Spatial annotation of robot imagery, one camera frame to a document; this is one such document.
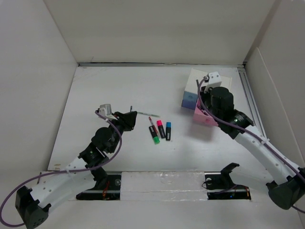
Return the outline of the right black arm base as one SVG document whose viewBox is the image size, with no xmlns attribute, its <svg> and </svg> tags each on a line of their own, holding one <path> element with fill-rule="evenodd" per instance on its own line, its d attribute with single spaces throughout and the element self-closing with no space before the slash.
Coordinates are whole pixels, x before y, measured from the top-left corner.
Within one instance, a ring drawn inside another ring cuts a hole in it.
<svg viewBox="0 0 305 229">
<path fill-rule="evenodd" d="M 204 172 L 202 187 L 207 190 L 208 200 L 251 200 L 249 187 L 234 184 L 230 173 L 239 167 L 230 163 L 220 172 Z"/>
</svg>

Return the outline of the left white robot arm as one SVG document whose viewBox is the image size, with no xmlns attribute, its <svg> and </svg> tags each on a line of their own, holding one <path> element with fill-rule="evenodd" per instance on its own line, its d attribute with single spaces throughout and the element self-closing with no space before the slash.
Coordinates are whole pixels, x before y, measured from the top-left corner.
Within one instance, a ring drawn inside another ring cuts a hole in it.
<svg viewBox="0 0 305 229">
<path fill-rule="evenodd" d="M 110 119 L 99 115 L 109 126 L 99 128 L 89 145 L 63 170 L 51 173 L 47 181 L 28 188 L 17 189 L 15 208 L 28 229 L 40 226 L 53 210 L 73 196 L 90 188 L 106 185 L 107 173 L 102 168 L 117 155 L 122 135 L 135 127 L 137 112 L 115 112 Z"/>
</svg>

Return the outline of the pink drawer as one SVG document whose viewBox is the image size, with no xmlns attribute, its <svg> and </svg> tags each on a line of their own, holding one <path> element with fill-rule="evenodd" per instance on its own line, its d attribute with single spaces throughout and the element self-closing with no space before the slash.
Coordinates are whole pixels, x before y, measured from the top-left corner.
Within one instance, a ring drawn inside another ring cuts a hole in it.
<svg viewBox="0 0 305 229">
<path fill-rule="evenodd" d="M 218 123 L 205 110 L 201 109 L 199 99 L 197 99 L 196 107 L 193 114 L 193 120 L 199 124 L 208 126 L 218 126 Z"/>
</svg>

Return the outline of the green clear pen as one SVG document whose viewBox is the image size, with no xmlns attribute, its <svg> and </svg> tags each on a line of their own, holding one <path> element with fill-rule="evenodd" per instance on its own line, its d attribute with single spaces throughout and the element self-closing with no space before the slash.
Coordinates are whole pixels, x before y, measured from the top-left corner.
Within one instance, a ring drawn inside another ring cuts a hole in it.
<svg viewBox="0 0 305 229">
<path fill-rule="evenodd" d="M 155 115 L 155 114 L 148 114 L 148 113 L 143 113 L 143 112 L 137 112 L 137 113 L 138 113 L 139 115 L 145 115 L 145 116 L 160 118 L 159 115 Z"/>
</svg>

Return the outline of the light blue drawer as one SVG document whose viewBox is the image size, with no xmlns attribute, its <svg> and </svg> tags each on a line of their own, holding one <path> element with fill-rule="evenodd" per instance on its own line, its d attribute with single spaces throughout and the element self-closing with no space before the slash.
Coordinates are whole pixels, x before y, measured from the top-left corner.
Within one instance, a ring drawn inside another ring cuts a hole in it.
<svg viewBox="0 0 305 229">
<path fill-rule="evenodd" d="M 183 93 L 183 100 L 190 101 L 190 102 L 196 102 L 198 99 L 198 94 L 189 92 L 189 91 L 184 91 Z"/>
</svg>

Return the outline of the red pen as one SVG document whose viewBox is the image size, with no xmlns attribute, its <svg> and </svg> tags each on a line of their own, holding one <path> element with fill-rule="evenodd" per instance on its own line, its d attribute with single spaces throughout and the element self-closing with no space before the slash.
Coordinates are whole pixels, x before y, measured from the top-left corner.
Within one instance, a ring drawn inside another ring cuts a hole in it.
<svg viewBox="0 0 305 229">
<path fill-rule="evenodd" d="M 150 116 L 148 118 L 149 118 L 150 124 L 151 124 L 152 128 L 154 129 L 155 133 L 158 134 L 158 130 L 156 129 L 156 127 L 155 127 L 155 125 L 153 123 L 152 118 Z"/>
</svg>

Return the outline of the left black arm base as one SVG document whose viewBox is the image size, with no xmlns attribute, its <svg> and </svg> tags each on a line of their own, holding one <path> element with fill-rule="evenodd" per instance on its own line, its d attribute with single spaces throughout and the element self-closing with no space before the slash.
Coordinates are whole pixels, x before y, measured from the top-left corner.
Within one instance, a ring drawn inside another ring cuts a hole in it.
<svg viewBox="0 0 305 229">
<path fill-rule="evenodd" d="M 77 200 L 120 200 L 122 172 L 107 172 L 107 178 L 101 185 L 95 185 L 76 195 Z"/>
</svg>

